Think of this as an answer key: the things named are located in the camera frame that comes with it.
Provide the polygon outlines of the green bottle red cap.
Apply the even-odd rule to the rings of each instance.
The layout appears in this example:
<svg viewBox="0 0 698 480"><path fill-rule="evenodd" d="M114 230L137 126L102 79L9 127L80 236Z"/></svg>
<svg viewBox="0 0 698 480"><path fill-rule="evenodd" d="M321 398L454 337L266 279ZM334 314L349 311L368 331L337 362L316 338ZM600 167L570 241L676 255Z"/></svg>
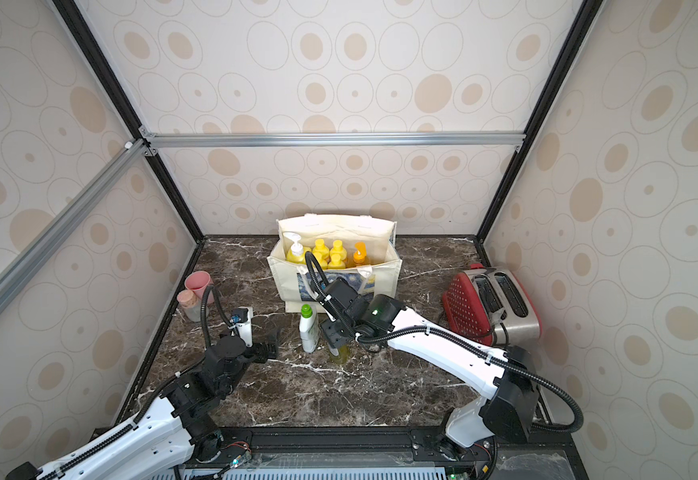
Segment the green bottle red cap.
<svg viewBox="0 0 698 480"><path fill-rule="evenodd" d="M329 361L337 365L344 365L349 358L349 347L343 345L341 347L329 348Z"/></svg>

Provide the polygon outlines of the cream Starry Night tote bag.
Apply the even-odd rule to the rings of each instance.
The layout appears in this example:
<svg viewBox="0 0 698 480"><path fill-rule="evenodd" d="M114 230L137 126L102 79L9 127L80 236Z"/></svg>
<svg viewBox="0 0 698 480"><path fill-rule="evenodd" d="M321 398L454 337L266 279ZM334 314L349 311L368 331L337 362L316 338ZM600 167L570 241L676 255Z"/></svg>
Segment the cream Starry Night tote bag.
<svg viewBox="0 0 698 480"><path fill-rule="evenodd" d="M290 242L284 232L295 232L302 236L302 243L312 249L315 240L324 239L331 249L335 240L342 240L347 250L347 268L343 270L323 269L330 281L344 278L359 294L385 294L394 297L397 293L402 259L395 249L397 224L390 220L371 216L331 214L306 214L278 222L279 240L268 257L277 291L285 310L297 313L303 304L310 304L318 312L324 309L317 304L316 289L311 284L312 275L305 264L287 261ZM357 242L365 242L371 265L355 267L352 256Z"/></svg>

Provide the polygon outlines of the amber pump soap bottle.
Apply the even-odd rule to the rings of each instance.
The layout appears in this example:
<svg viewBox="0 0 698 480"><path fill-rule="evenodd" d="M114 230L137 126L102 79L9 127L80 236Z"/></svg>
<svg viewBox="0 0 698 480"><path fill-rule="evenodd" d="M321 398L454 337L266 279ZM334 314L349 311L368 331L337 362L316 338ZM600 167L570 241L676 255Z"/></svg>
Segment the amber pump soap bottle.
<svg viewBox="0 0 698 480"><path fill-rule="evenodd" d="M352 256L352 261L355 267L371 265L371 260L368 257L368 249L365 242L357 242L355 251Z"/></svg>

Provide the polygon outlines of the orange soap bottle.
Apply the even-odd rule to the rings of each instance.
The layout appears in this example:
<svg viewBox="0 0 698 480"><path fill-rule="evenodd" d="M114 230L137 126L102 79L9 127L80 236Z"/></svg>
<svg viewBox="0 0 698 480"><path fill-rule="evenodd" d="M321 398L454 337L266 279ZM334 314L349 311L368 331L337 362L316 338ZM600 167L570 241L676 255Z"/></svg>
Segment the orange soap bottle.
<svg viewBox="0 0 698 480"><path fill-rule="evenodd" d="M325 244L324 239L318 238L315 240L312 253L318 260L326 260L330 256L330 248Z"/></svg>
<svg viewBox="0 0 698 480"><path fill-rule="evenodd" d="M343 241L342 240L335 240L333 242L333 246L330 249L330 255L339 255L341 257L342 261L345 261L347 258L347 250L344 247Z"/></svg>
<svg viewBox="0 0 698 480"><path fill-rule="evenodd" d="M341 253L330 254L330 261L328 262L329 270L343 270L346 268L345 257Z"/></svg>
<svg viewBox="0 0 698 480"><path fill-rule="evenodd" d="M315 257L318 260L318 263L322 269L328 268L328 263L329 263L329 255L328 254L325 254L323 252L316 252Z"/></svg>

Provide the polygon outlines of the orange soap bottle back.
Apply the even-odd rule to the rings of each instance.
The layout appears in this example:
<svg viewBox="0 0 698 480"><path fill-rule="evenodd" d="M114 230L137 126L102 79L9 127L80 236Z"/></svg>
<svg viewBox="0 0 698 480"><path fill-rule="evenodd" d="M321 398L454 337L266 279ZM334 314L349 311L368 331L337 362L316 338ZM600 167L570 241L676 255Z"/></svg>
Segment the orange soap bottle back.
<svg viewBox="0 0 698 480"><path fill-rule="evenodd" d="M330 256L330 248L325 244L324 239L318 238L315 240L312 253L318 260L326 260Z"/></svg>

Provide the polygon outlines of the large yellow pump soap bottle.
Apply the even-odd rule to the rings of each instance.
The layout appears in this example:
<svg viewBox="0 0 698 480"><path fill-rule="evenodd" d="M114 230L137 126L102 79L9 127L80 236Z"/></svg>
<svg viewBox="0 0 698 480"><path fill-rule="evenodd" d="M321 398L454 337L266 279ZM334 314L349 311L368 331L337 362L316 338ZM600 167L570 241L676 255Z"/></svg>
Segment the large yellow pump soap bottle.
<svg viewBox="0 0 698 480"><path fill-rule="evenodd" d="M305 264L306 253L311 251L310 247L302 243L302 236L295 232L284 232L283 237L290 242L286 258L288 262L294 264Z"/></svg>

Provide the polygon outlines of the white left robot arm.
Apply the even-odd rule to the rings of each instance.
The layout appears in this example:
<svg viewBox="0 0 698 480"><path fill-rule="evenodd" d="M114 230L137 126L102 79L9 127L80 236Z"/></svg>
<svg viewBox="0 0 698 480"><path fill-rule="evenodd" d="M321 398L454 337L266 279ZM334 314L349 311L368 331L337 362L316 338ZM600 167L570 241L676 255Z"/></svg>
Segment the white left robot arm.
<svg viewBox="0 0 698 480"><path fill-rule="evenodd" d="M163 381L141 409L83 447L41 467L25 462L9 479L146 479L190 459L216 460L224 449L210 412L230 396L250 365L278 357L280 332L248 345L222 335L191 366Z"/></svg>

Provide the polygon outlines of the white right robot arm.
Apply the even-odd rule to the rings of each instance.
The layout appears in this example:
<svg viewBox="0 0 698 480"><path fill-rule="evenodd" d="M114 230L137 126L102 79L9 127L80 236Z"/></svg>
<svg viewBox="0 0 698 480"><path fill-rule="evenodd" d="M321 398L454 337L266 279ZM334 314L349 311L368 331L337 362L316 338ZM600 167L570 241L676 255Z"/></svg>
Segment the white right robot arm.
<svg viewBox="0 0 698 480"><path fill-rule="evenodd" d="M491 436L529 441L539 392L530 379L508 369L527 366L526 351L468 340L388 295L367 300L343 278L312 280L310 285L329 315L321 328L330 344L383 344L447 371L477 392L477 399L445 420L444 436L451 442L467 448Z"/></svg>

